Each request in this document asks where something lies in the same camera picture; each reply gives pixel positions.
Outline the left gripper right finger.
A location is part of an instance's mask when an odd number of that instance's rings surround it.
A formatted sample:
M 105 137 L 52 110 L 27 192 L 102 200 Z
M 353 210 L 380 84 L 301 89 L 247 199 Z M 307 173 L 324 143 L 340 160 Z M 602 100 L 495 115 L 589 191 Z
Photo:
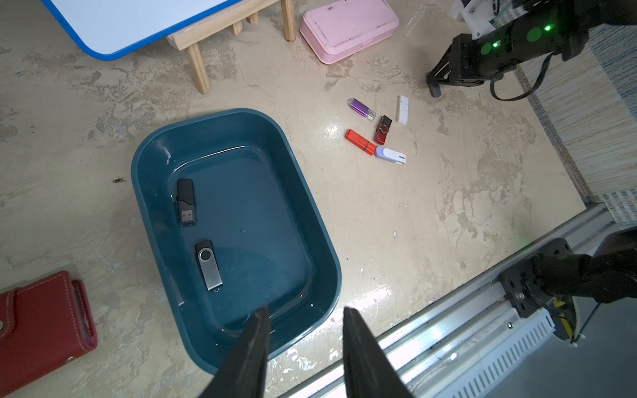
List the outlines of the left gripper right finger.
M 412 397 L 355 308 L 343 309 L 343 373 L 347 397 Z

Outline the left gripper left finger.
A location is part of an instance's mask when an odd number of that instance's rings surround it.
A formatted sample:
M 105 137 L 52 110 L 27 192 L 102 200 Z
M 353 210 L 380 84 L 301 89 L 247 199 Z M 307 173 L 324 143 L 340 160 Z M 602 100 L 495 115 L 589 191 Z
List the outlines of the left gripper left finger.
M 270 315 L 257 310 L 200 397 L 263 397 L 270 346 Z

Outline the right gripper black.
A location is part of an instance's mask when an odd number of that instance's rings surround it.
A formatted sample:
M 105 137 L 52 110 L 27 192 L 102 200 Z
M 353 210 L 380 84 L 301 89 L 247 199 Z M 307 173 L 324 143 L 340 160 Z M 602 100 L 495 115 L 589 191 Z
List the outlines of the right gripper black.
M 521 26 L 514 21 L 478 40 L 470 34 L 456 36 L 426 75 L 431 96 L 441 97 L 441 86 L 480 86 L 515 69 L 522 62 L 514 49 L 521 40 Z

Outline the white usb flash drive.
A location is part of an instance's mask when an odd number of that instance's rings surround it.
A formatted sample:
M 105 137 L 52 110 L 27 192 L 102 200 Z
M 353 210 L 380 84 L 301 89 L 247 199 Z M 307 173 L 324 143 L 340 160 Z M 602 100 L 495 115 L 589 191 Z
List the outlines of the white usb flash drive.
M 397 122 L 406 126 L 409 117 L 409 99 L 406 96 L 398 96 L 397 100 Z

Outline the lilac white usb drive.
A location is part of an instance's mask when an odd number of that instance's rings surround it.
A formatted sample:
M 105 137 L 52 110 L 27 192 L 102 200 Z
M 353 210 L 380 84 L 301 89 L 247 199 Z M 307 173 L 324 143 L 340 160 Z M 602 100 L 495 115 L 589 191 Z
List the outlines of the lilac white usb drive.
M 388 149 L 386 147 L 383 146 L 378 146 L 376 151 L 375 151 L 375 156 L 377 158 L 380 158 L 382 160 L 386 160 L 388 162 L 394 163 L 394 164 L 401 164 L 404 165 L 406 163 L 406 155 L 403 153 L 400 153 L 398 151 L 392 150 L 392 149 Z

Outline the black silver swivel usb drive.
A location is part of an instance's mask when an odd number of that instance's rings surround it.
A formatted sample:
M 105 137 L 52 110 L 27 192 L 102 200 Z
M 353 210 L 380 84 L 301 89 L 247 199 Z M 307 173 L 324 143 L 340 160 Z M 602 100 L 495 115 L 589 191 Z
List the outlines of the black silver swivel usb drive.
M 222 286 L 222 277 L 210 240 L 202 240 L 195 245 L 195 257 L 202 272 L 207 290 Z

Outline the black usb flash drive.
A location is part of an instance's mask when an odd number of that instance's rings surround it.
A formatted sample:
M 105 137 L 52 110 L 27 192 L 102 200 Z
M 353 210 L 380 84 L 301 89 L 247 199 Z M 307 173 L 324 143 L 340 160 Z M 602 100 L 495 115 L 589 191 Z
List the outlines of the black usb flash drive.
M 179 224 L 182 226 L 189 226 L 197 222 L 192 179 L 179 179 L 177 181 L 177 213 Z

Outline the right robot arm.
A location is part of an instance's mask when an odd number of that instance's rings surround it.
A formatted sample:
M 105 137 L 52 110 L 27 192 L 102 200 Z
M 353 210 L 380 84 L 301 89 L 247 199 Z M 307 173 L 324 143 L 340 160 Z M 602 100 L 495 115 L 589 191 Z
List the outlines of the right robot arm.
M 621 231 L 593 255 L 534 264 L 550 295 L 612 303 L 636 295 L 636 4 L 514 1 L 509 20 L 456 36 L 428 72 L 443 86 L 493 86 L 515 72 L 586 202 L 609 207 Z

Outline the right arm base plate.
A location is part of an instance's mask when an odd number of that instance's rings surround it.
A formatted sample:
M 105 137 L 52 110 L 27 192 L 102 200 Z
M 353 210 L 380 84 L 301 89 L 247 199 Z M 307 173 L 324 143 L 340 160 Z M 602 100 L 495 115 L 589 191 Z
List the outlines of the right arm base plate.
M 577 317 L 573 298 L 564 295 L 553 296 L 542 290 L 542 282 L 536 265 L 546 258 L 571 255 L 567 241 L 557 238 L 531 252 L 501 273 L 497 281 L 504 288 L 505 297 L 517 311 L 520 318 L 530 318 L 537 311 L 546 309 L 553 317 Z

